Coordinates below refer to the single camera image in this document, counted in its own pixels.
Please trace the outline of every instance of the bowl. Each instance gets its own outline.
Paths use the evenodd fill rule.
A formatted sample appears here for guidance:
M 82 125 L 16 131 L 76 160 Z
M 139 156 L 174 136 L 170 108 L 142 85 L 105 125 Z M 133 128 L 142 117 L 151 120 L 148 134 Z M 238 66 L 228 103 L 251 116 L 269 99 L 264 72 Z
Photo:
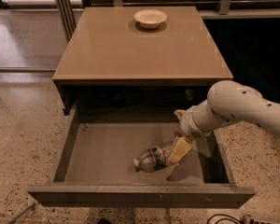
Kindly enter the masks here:
M 156 29 L 160 24 L 167 20 L 166 13 L 157 9 L 144 9 L 133 15 L 136 21 L 139 21 L 145 29 Z

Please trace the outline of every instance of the terrazzo floor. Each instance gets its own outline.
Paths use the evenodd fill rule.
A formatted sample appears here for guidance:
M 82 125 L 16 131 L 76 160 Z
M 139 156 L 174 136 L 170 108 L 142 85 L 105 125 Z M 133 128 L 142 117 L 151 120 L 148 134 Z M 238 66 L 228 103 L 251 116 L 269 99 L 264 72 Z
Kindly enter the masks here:
M 54 40 L 63 46 L 64 41 Z M 63 48 L 59 49 L 55 58 L 45 61 L 57 65 Z M 27 193 L 30 185 L 48 180 L 67 120 L 51 78 L 52 74 L 0 74 L 0 223 L 8 223 L 35 202 Z M 280 223 L 280 140 L 246 122 L 219 131 L 235 182 L 257 191 L 239 209 L 47 208 L 36 203 L 16 223 L 94 224 L 104 217 L 112 224 L 204 224 L 217 213 Z

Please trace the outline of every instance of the cabinet top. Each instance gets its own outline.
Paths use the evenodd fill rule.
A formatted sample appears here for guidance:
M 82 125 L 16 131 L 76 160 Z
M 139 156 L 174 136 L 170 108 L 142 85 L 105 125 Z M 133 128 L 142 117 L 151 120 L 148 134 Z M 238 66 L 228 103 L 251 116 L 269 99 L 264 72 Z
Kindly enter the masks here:
M 168 19 L 146 30 L 141 9 Z M 185 84 L 232 79 L 195 7 L 86 7 L 54 74 L 54 82 Z

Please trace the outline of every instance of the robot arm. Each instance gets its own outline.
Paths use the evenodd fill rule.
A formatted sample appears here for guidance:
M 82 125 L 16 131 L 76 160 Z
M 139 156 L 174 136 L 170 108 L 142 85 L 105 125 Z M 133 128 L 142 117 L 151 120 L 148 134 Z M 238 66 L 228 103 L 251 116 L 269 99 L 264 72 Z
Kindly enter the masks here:
M 219 81 L 207 93 L 207 100 L 180 116 L 180 131 L 191 139 L 208 136 L 213 130 L 247 121 L 280 138 L 280 104 L 234 81 Z

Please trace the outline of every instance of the open drawer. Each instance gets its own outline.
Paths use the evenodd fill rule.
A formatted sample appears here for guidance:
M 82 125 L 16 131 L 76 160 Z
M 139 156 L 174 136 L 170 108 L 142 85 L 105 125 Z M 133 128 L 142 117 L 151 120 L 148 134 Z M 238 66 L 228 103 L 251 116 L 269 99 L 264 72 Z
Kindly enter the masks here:
M 84 104 L 72 105 L 49 182 L 28 190 L 44 206 L 239 208 L 255 195 L 234 183 L 217 132 L 177 165 L 135 171 L 144 149 L 180 135 L 176 107 Z

